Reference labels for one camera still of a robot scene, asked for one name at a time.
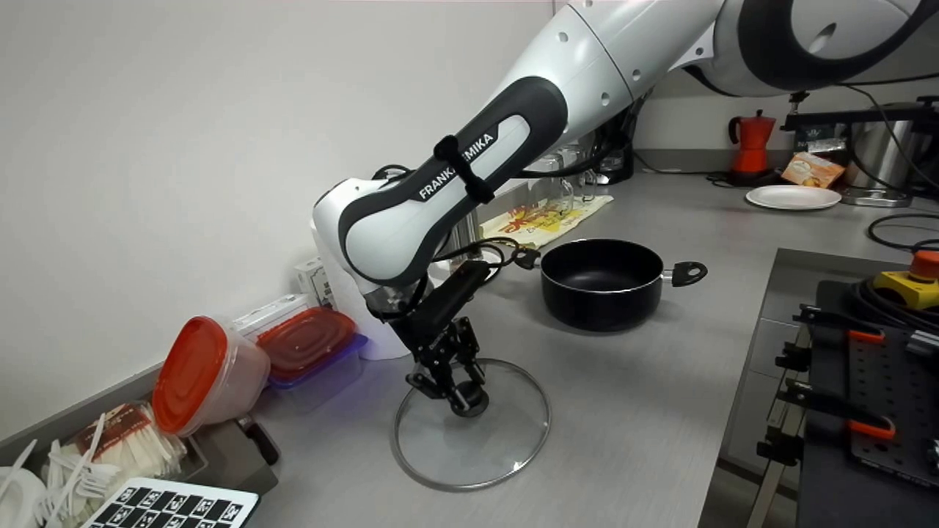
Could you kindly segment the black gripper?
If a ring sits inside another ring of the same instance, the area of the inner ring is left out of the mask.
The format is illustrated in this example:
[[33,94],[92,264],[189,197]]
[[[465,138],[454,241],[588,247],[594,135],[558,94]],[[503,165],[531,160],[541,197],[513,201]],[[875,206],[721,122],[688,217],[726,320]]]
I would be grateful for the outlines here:
[[[394,322],[394,330],[401,338],[401,344],[419,364],[404,376],[404,380],[429,399],[446,399],[446,390],[437,383],[450,376],[450,357],[440,351],[440,341],[450,322],[459,317],[459,310],[484,285],[487,272],[490,267],[482,260],[462,264],[410,314]],[[487,404],[490,395],[484,390],[484,376],[479,366],[473,366],[469,379],[454,383],[453,411],[459,415],[482,415]]]

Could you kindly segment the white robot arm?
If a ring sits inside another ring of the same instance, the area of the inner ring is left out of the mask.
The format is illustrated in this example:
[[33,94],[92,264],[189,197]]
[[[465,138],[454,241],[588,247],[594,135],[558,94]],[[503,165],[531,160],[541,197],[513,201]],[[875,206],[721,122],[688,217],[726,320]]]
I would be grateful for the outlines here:
[[473,415],[487,393],[462,308],[487,267],[473,260],[425,285],[454,222],[676,69],[732,96],[812,91],[892,62],[933,19],[937,0],[570,0],[429,160],[399,179],[338,182],[312,222],[415,355],[407,383]]

